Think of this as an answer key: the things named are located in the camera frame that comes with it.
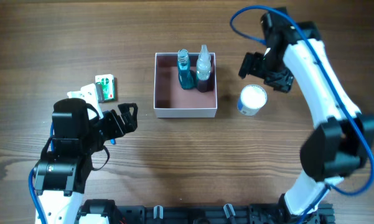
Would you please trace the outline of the white pink-lined box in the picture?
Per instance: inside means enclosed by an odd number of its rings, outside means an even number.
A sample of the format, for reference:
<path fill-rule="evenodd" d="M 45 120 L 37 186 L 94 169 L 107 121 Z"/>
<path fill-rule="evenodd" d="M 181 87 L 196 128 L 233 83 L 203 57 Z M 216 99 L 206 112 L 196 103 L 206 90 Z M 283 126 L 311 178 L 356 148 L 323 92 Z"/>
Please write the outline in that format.
<path fill-rule="evenodd" d="M 211 56 L 209 91 L 182 89 L 175 52 L 155 54 L 154 112 L 157 118 L 213 118 L 218 108 L 216 55 Z"/>

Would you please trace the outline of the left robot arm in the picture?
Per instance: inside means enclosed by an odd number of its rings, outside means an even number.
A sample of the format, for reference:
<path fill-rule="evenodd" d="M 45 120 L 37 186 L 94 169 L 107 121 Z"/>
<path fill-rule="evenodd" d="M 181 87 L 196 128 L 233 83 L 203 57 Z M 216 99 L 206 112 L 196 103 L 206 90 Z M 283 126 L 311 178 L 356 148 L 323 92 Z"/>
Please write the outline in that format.
<path fill-rule="evenodd" d="M 138 127 L 138 106 L 122 103 L 89 118 L 97 109 L 83 99 L 68 98 L 54 104 L 53 133 L 40 159 L 29 173 L 29 192 L 36 223 L 121 223 L 122 214 L 112 200 L 82 204 L 85 185 L 95 170 L 92 155 L 107 151 L 105 142 L 121 138 Z"/>

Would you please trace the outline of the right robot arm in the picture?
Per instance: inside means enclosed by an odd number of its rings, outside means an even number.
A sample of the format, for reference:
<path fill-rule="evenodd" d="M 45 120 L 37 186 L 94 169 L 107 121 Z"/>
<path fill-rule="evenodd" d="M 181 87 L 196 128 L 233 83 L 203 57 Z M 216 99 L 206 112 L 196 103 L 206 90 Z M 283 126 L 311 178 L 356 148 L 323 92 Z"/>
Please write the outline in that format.
<path fill-rule="evenodd" d="M 297 82 L 312 116 L 314 130 L 302 145 L 302 172 L 281 196 L 285 222 L 303 220 L 314 213 L 330 191 L 356 170 L 370 166 L 360 195 L 374 182 L 374 116 L 364 115 L 348 97 L 334 73 L 317 26 L 295 22 L 283 7 L 265 6 L 261 17 L 266 46 L 261 54 L 247 53 L 239 75 L 261 78 L 276 91 L 287 93 Z"/>

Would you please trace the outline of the teal mouthwash bottle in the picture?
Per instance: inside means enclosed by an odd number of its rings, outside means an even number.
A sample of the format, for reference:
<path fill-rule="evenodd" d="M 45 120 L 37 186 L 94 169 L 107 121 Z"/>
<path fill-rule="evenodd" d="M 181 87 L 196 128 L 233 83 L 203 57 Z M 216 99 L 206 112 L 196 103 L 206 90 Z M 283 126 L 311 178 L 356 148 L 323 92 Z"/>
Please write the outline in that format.
<path fill-rule="evenodd" d="M 179 83 L 182 89 L 193 89 L 195 87 L 195 81 L 190 72 L 189 52 L 186 49 L 179 50 L 177 53 L 177 68 Z"/>

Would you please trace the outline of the green soap box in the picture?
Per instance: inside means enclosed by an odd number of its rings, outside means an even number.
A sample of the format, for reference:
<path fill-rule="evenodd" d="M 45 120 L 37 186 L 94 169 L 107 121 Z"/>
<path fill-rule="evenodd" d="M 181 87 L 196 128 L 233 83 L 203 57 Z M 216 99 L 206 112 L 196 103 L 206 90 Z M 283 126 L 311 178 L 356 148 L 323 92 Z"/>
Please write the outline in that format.
<path fill-rule="evenodd" d="M 115 100 L 115 78 L 112 74 L 96 75 L 95 82 L 102 87 L 104 101 Z"/>

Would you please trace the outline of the clear spray bottle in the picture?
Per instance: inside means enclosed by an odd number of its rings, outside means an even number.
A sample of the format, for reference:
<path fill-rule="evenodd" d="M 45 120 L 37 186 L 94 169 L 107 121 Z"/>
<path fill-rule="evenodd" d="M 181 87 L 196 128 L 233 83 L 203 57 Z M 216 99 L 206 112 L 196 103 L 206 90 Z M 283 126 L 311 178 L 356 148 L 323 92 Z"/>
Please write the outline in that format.
<path fill-rule="evenodd" d="M 211 55 L 206 45 L 202 45 L 196 63 L 196 87 L 199 92 L 210 90 L 211 85 Z"/>

